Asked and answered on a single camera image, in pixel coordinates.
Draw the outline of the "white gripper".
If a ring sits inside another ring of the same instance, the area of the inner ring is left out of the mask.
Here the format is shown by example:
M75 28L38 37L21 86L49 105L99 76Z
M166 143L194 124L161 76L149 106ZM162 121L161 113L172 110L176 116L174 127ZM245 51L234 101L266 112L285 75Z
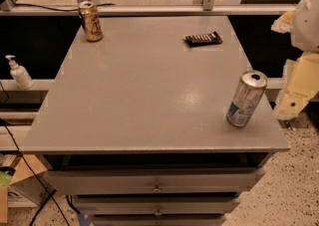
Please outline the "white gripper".
M291 43L303 53L296 61L287 60L282 89L273 110L278 119L297 117L319 93L319 0L301 0L276 19L271 30L291 32Z

